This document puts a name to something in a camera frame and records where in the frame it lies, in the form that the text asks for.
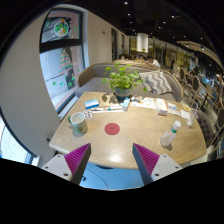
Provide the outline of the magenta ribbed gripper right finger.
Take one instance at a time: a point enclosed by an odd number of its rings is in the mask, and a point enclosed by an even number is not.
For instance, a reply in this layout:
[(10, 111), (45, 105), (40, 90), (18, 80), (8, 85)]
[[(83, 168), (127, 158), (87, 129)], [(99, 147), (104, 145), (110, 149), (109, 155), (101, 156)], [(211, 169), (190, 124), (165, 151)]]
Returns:
[(159, 160), (159, 155), (136, 143), (133, 144), (132, 154), (136, 160), (143, 183), (145, 185), (152, 183), (151, 175)]

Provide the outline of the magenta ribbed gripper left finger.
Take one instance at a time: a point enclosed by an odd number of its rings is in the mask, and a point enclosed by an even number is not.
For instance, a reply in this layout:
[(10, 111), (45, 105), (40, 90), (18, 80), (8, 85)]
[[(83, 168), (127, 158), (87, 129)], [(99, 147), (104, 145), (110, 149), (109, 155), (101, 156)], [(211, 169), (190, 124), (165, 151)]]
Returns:
[(91, 155), (91, 144), (87, 143), (64, 156), (65, 161), (72, 173), (71, 181), (80, 184)]

